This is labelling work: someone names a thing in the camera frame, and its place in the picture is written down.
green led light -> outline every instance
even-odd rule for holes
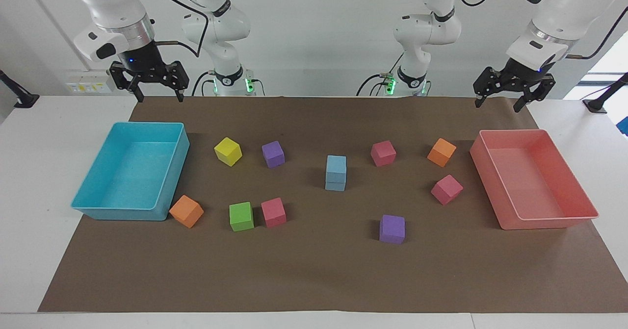
[[[249,80],[249,78],[244,78],[244,81],[246,83],[246,90],[248,92],[253,92],[253,90],[255,90],[255,88],[253,87],[253,85],[251,84],[251,81]]]
[[[386,94],[394,95],[394,87],[397,85],[397,80],[391,79],[391,82],[388,83],[388,87],[386,88]]]

green cube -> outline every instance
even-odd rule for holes
[[[251,230],[253,224],[253,209],[250,202],[240,202],[229,206],[229,223],[233,231]]]

pink bin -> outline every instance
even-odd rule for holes
[[[481,130],[471,157],[504,230],[565,228],[598,217],[545,130]]]

pink cube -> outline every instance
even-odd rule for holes
[[[264,213],[266,227],[275,227],[286,222],[286,211],[283,208],[281,198],[262,202],[262,213]]]
[[[447,203],[454,200],[462,190],[462,185],[456,181],[452,175],[447,175],[437,182],[434,188],[432,188],[431,193],[441,204],[447,205]]]
[[[375,166],[384,166],[394,162],[397,152],[394,150],[390,141],[386,140],[381,143],[373,144],[370,150],[370,157],[373,158]]]

yellow cube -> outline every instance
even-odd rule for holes
[[[240,145],[228,137],[222,139],[222,141],[218,143],[213,150],[216,152],[218,160],[226,163],[229,167],[236,164],[237,161],[240,160],[240,157],[242,157]]]

